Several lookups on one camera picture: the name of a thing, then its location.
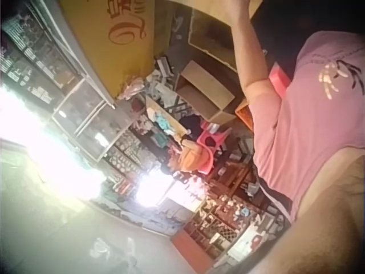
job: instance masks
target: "pink shirt graphic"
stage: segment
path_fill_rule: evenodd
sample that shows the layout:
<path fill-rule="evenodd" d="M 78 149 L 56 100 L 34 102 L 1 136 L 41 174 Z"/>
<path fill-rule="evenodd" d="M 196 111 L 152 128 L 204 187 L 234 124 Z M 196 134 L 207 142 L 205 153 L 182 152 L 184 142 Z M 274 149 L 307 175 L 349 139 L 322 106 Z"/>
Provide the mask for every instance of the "pink shirt graphic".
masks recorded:
<path fill-rule="evenodd" d="M 299 53 L 284 99 L 263 94 L 249 106 L 258 174 L 293 201 L 292 220 L 332 155 L 344 147 L 365 148 L 364 83 L 364 38 L 321 31 Z"/>

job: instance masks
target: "cardboard box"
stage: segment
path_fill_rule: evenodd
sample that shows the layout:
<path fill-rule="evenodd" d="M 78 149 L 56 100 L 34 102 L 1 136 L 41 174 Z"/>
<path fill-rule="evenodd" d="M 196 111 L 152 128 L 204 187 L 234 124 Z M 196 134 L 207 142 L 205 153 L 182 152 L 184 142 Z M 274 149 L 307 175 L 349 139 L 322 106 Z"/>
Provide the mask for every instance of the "cardboard box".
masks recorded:
<path fill-rule="evenodd" d="M 175 90 L 208 122 L 222 125 L 236 118 L 226 111 L 235 96 L 195 61 L 181 72 Z"/>

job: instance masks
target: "woman's arm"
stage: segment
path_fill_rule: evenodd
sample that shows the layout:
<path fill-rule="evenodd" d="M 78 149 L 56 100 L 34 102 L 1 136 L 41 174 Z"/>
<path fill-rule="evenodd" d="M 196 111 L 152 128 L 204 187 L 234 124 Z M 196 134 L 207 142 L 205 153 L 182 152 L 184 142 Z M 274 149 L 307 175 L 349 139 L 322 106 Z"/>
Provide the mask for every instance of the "woman's arm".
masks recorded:
<path fill-rule="evenodd" d="M 238 76 L 242 90 L 251 104 L 263 93 L 274 93 L 269 80 L 265 56 L 251 25 L 249 0 L 228 0 L 227 9 L 232 19 L 232 34 Z"/>

